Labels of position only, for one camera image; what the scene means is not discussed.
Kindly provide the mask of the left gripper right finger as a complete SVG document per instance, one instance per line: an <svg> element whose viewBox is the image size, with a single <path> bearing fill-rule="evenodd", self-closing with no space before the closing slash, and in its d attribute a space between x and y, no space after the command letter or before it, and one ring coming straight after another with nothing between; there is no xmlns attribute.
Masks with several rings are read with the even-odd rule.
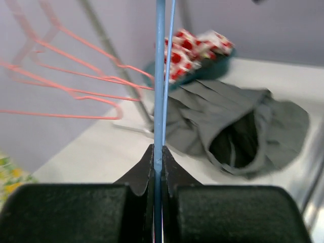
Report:
<svg viewBox="0 0 324 243"><path fill-rule="evenodd" d="M165 242L311 242L295 201L280 187L203 185L167 147L161 176Z"/></svg>

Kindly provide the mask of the grey garment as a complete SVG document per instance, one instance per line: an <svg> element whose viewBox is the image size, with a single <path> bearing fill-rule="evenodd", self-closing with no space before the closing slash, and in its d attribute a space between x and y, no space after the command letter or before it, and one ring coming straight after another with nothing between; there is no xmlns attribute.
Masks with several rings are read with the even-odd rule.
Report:
<svg viewBox="0 0 324 243"><path fill-rule="evenodd" d="M166 142L216 168L252 179L279 171L301 152L309 114L267 89L197 80L170 91Z"/></svg>

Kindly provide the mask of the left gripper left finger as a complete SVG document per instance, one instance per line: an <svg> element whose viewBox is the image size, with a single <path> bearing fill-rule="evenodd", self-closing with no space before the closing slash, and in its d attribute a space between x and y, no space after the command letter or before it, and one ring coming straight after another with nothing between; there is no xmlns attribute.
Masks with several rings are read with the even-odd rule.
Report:
<svg viewBox="0 0 324 243"><path fill-rule="evenodd" d="M1 209L1 242L153 242L153 149L114 183L18 187Z"/></svg>

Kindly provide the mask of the pink hanger of dotted skirt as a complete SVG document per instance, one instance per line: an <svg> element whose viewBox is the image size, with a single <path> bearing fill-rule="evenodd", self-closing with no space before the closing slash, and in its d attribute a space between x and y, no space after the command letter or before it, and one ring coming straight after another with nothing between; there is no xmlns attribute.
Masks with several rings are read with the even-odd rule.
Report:
<svg viewBox="0 0 324 243"><path fill-rule="evenodd" d="M17 110L1 110L1 113L8 113L8 114L19 114L19 115L33 115L33 116L45 116L45 117L58 117L58 118L76 118L76 119L102 119L102 120L119 120L123 117L123 111L116 103L105 100L102 98L97 98L94 96L79 96L76 94L76 91L72 88L68 88L66 86L57 84L49 79L43 78L39 75L33 74L29 71L26 71L16 65L12 65L6 63L5 61L1 60L1 66L4 68L22 74L24 76L30 77L36 81L41 82L42 84L49 85L51 88L60 89L66 92L69 96L71 96L75 100L94 100L102 103L109 104L115 108L116 116L91 116L91 115L72 115L72 114L51 114L51 113L35 113L35 112L24 112L24 111L17 111Z"/></svg>

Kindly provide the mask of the red floral white garment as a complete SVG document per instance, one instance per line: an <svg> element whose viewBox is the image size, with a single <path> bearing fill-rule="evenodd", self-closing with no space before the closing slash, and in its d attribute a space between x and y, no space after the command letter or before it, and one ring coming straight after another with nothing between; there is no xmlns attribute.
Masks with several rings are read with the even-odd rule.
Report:
<svg viewBox="0 0 324 243"><path fill-rule="evenodd" d="M172 36L169 82L174 84L203 68L204 61L219 62L234 50L234 44L214 30L194 35L186 29Z"/></svg>

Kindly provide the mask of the lemon print garment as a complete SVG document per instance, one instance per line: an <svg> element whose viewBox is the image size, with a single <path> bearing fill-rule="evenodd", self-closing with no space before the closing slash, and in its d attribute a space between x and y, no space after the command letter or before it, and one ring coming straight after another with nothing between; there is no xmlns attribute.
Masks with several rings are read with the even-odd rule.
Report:
<svg viewBox="0 0 324 243"><path fill-rule="evenodd" d="M37 179L33 174L23 170L21 167L16 165L13 160L1 151L1 208L8 197L15 191L19 186L26 183L37 183Z"/></svg>

